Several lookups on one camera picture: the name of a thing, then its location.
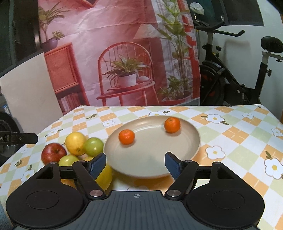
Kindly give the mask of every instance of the tablecloth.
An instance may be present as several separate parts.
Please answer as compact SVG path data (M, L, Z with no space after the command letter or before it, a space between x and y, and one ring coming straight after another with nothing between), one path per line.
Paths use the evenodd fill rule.
M175 116L192 123L201 135L201 147L192 159L200 165L221 161L252 186L265 201L258 227L283 229L283 124L262 105L90 107L80 106L39 133L36 145L25 145L0 168L0 201L44 165L46 144L63 144L79 131L88 137L107 137L123 124L146 116ZM110 189L165 191L173 179L142 180L114 172ZM197 186L207 183L198 181Z

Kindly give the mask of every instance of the bike seat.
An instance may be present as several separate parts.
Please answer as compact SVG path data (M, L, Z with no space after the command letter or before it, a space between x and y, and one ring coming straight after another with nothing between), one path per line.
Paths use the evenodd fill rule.
M263 37L261 39L261 47L271 53L283 52L283 43L274 37Z

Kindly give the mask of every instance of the white flower pot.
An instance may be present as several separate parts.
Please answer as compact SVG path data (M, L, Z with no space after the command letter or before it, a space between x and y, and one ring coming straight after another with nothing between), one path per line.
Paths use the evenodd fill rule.
M129 86L135 86L137 82L137 74L134 73L132 75L118 77L117 83L122 88L129 87Z

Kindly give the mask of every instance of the plant pot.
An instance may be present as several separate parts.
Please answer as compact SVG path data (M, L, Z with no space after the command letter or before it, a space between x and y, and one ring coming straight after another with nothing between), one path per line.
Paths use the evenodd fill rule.
M160 104L164 106L173 106L173 105L179 105L191 98L191 94L185 98L177 99L177 100L168 100L168 98L164 98Z
M137 83L137 74L131 74L128 76L118 77L117 84L120 85L122 88L135 86Z
M41 44L41 47L43 49L43 52L46 53L52 49L55 49L58 45L58 39L55 37L50 38L48 41L43 42Z

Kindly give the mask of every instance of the silver screw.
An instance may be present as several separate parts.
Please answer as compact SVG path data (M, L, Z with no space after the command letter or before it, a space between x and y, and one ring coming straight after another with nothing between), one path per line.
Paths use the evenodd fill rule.
M172 189L167 192L167 195L171 197L178 197L181 195L181 192L179 190Z
M89 192L89 194L92 196L92 197L101 197L103 195L103 192L101 190L91 190Z

